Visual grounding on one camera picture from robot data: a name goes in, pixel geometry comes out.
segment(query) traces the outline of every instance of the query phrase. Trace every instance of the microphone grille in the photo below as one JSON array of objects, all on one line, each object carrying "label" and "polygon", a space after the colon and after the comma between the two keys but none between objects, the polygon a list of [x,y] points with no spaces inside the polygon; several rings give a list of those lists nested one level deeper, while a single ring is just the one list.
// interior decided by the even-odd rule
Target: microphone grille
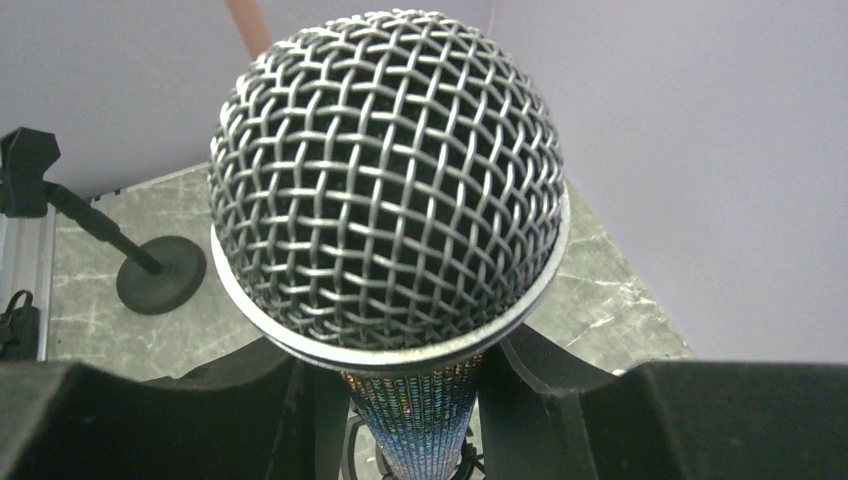
[{"label": "microphone grille", "polygon": [[239,285],[331,345],[436,344],[515,303],[561,223],[547,108],[495,42],[439,13],[369,13],[276,43],[211,143]]}]

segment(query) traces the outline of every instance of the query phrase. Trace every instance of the gray tile floor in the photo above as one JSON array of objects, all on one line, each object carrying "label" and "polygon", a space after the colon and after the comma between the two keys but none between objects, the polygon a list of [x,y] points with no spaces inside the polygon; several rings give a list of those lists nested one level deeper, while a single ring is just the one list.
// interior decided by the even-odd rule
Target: gray tile floor
[{"label": "gray tile floor", "polygon": [[[568,252],[528,323],[572,354],[611,372],[653,359],[691,358],[691,350],[586,203],[571,186],[569,192]],[[104,198],[95,206],[139,243],[182,235],[203,247],[211,259],[203,168]],[[187,304],[146,317],[118,300],[115,275],[122,261],[120,253],[59,218],[48,339],[51,360],[80,359],[137,380],[178,377],[259,337],[227,297],[211,263],[203,285]],[[479,432],[476,415],[472,429]],[[365,429],[360,435],[360,478],[379,478],[373,439]]]}]

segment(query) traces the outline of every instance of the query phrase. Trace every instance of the metal mesh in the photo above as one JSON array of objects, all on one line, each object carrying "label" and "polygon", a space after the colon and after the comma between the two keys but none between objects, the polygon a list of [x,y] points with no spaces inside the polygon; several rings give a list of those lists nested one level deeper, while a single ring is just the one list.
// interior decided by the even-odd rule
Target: metal mesh
[{"label": "metal mesh", "polygon": [[428,375],[343,374],[359,414],[399,480],[445,480],[459,462],[482,355]]},{"label": "metal mesh", "polygon": [[237,81],[211,150],[241,287],[333,345],[411,348],[491,321],[560,224],[544,103],[496,43],[441,14],[366,14],[275,44]]}]

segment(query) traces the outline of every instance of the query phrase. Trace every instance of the wall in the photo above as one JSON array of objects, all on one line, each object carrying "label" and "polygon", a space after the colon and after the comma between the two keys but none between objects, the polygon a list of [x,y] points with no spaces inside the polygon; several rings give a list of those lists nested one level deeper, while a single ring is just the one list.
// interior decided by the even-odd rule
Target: wall
[{"label": "wall", "polygon": [[848,362],[848,3],[496,0],[492,36],[697,355]]},{"label": "wall", "polygon": [[[372,10],[440,10],[487,28],[491,0],[260,0],[275,38]],[[223,0],[0,4],[0,133],[56,133],[47,178],[81,195],[207,160],[248,55]]]}]

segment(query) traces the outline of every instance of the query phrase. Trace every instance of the black clip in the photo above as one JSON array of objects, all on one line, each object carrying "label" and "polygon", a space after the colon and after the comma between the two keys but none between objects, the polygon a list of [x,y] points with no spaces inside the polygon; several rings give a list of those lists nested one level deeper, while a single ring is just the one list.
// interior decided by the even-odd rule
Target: black clip
[{"label": "black clip", "polygon": [[[23,305],[16,307],[24,298]],[[20,290],[0,315],[0,360],[36,360],[40,312],[32,305],[32,292]]]}]

